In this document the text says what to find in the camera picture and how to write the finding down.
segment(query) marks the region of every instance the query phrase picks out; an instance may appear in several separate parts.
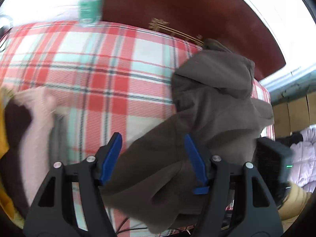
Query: plaid tablecloth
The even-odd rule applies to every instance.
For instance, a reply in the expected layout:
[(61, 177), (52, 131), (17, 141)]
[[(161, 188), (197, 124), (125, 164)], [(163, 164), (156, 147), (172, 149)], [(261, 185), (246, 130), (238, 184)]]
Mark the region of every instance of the plaid tablecloth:
[[(174, 113), (172, 72), (198, 52), (183, 40), (128, 25), (101, 22), (82, 28), (74, 21), (27, 24), (13, 28), (0, 53), (0, 84), (15, 91), (46, 86), (67, 117), (69, 159), (77, 163), (95, 154), (114, 132), (123, 149)], [(270, 102), (256, 80), (252, 96)], [(263, 136), (274, 139), (273, 126)], [(78, 186), (74, 185), (77, 220), (85, 228)], [(113, 227), (125, 219), (107, 209)], [(128, 220), (121, 230), (145, 227)], [(166, 236), (172, 230), (159, 236)], [(120, 236), (155, 236), (147, 230)]]

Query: dark brown cloth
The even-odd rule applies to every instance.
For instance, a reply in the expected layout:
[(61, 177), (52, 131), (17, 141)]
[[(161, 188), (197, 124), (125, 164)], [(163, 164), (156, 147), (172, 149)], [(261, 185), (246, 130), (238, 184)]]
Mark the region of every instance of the dark brown cloth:
[(244, 164), (255, 138), (273, 124), (269, 103), (252, 99), (254, 62), (215, 40), (173, 74), (177, 113), (139, 138), (123, 153), (111, 180), (101, 188), (106, 206), (144, 222), (151, 232), (197, 222), (205, 195), (184, 149), (191, 133), (213, 155)]
[(19, 143), (32, 119), (25, 106), (15, 104), (12, 98), (4, 109), (4, 120), (9, 150), (0, 159), (0, 175), (8, 196), (21, 216), (25, 218), (29, 206), (20, 170)]

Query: plastic bottle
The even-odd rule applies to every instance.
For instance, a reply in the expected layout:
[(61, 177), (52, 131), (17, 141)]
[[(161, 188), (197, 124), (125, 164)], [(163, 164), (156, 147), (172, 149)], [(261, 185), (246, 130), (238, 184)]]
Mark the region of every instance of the plastic bottle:
[(101, 19), (102, 0), (79, 0), (79, 23), (83, 27), (97, 25)]

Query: metal screw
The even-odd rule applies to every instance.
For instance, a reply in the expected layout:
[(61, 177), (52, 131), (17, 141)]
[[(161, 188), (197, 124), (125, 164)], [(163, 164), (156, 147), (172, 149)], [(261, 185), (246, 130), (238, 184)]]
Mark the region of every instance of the metal screw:
[(93, 162), (93, 161), (95, 161), (95, 156), (89, 156), (89, 157), (87, 157), (87, 161), (88, 161), (88, 162)]
[(212, 157), (212, 160), (214, 160), (215, 162), (220, 162), (222, 160), (222, 158), (219, 155), (214, 155)]
[(246, 163), (246, 168), (252, 169), (253, 168), (253, 164), (251, 162), (247, 162)]
[(60, 168), (61, 167), (61, 162), (60, 161), (57, 161), (54, 163), (54, 168)]

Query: lavender puffer jacket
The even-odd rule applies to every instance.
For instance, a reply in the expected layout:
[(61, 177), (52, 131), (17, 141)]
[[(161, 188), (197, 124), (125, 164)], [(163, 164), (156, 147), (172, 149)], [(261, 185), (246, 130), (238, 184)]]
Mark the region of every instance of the lavender puffer jacket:
[(313, 192), (316, 187), (316, 128), (306, 128), (301, 134), (303, 141), (290, 147), (294, 157), (288, 181)]

